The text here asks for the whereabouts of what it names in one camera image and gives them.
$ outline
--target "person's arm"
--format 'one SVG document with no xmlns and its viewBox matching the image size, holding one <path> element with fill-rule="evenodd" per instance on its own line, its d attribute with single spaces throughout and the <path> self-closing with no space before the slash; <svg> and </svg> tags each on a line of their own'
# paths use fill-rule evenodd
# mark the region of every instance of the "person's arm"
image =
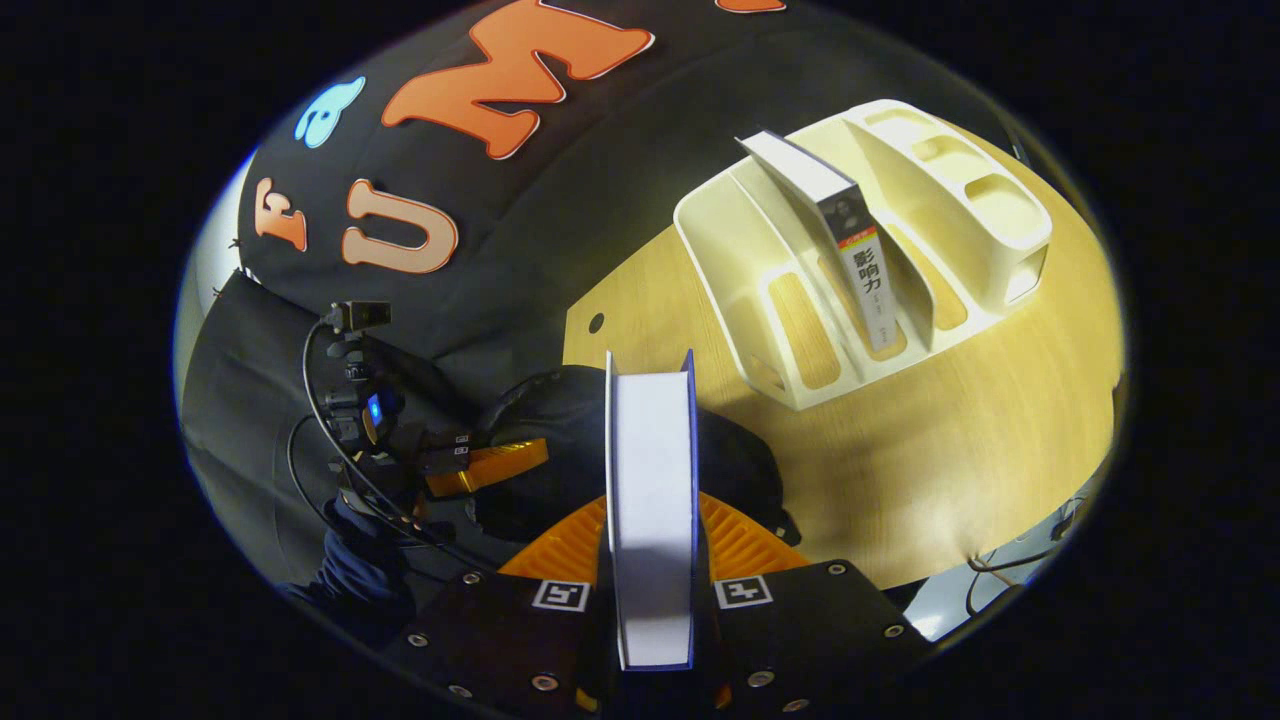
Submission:
<svg viewBox="0 0 1280 720">
<path fill-rule="evenodd" d="M 403 577 L 407 562 L 394 544 L 396 536 L 337 500 L 326 502 L 321 511 L 343 532 L 325 533 L 324 562 L 311 583 L 282 583 L 276 588 L 315 607 L 356 639 L 381 647 L 416 612 Z"/>
</svg>

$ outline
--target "orange letter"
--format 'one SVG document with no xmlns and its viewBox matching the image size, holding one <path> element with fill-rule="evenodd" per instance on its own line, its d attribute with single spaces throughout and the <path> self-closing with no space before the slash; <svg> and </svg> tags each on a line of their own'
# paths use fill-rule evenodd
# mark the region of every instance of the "orange letter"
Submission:
<svg viewBox="0 0 1280 720">
<path fill-rule="evenodd" d="M 716 6 L 730 13 L 742 14 L 787 9 L 787 4 L 781 0 L 716 0 Z"/>
<path fill-rule="evenodd" d="M 358 228 L 342 233 L 342 259 L 356 265 L 369 263 L 402 273 L 430 273 L 439 270 L 453 256 L 458 246 L 458 225 L 444 213 L 385 192 L 378 192 L 366 179 L 358 179 L 347 193 L 347 213 L 352 218 L 374 214 L 403 220 L 422 228 L 426 241 L 417 247 L 403 247 L 366 237 Z"/>
<path fill-rule="evenodd" d="M 480 102 L 559 102 L 564 88 L 538 53 L 568 65 L 568 77 L 594 79 L 653 45 L 645 29 L 620 29 L 600 20 L 517 0 L 471 28 L 485 63 L 419 76 L 383 110 L 383 124 L 406 118 L 439 123 L 485 142 L 490 158 L 509 158 L 538 129 L 532 110 L 499 113 Z"/>
<path fill-rule="evenodd" d="M 274 234 L 284 238 L 298 249 L 298 252 L 307 251 L 307 218 L 302 210 L 292 215 L 285 215 L 289 209 L 289 199 L 271 190 L 271 178 L 257 181 L 257 200 L 253 205 L 253 229 L 259 237 Z"/>
</svg>

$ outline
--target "red label on book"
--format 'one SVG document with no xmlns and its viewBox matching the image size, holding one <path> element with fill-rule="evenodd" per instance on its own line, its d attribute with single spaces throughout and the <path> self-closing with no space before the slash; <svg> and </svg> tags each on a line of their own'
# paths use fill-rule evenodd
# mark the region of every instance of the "red label on book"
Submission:
<svg viewBox="0 0 1280 720">
<path fill-rule="evenodd" d="M 876 225 L 872 225 L 872 227 L 869 227 L 869 228 L 867 228 L 867 229 L 864 229 L 864 231 L 861 231 L 859 233 L 854 233 L 854 234 L 846 237 L 845 240 L 841 240 L 836 245 L 841 250 L 845 250 L 846 247 L 852 247 L 852 246 L 863 242 L 864 240 L 870 240 L 874 236 L 876 236 Z"/>
</svg>

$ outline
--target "black metal plate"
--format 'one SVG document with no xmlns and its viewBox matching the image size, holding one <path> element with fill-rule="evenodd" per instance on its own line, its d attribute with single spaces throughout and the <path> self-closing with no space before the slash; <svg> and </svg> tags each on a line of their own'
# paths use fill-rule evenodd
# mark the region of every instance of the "black metal plate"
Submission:
<svg viewBox="0 0 1280 720">
<path fill-rule="evenodd" d="M 832 574 L 833 565 L 845 571 Z M 863 691 L 909 671 L 933 650 L 846 561 L 763 578 L 772 602 L 717 610 L 732 676 L 727 717 L 777 717 L 787 703 L 800 700 L 808 701 L 805 715 L 826 716 L 835 706 L 856 702 Z M 887 637 L 895 625 L 901 633 Z M 773 680 L 750 687 L 748 678 L 763 670 L 773 673 Z"/>
<path fill-rule="evenodd" d="M 589 614 L 534 607 L 541 580 L 480 575 L 475 584 L 466 584 L 465 574 L 453 578 L 385 657 L 430 684 L 466 688 L 472 702 L 518 717 L 576 712 L 575 665 Z M 586 610 L 594 602 L 591 592 Z M 425 635 L 429 644 L 415 647 L 412 634 Z M 535 689 L 532 678 L 540 674 L 554 676 L 559 687 Z"/>
</svg>

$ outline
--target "black bag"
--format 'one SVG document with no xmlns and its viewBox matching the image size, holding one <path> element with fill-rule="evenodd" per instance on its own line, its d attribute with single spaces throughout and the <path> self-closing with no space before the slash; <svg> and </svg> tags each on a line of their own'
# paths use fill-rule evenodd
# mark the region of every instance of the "black bag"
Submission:
<svg viewBox="0 0 1280 720">
<path fill-rule="evenodd" d="M 529 378 L 481 415 L 476 436 L 481 446 L 547 438 L 547 462 L 475 493 L 475 520 L 485 534 L 531 542 L 604 495 L 604 370 L 566 365 Z M 788 544 L 800 542 L 782 510 L 782 479 L 764 441 L 699 409 L 698 443 L 703 492 Z"/>
</svg>

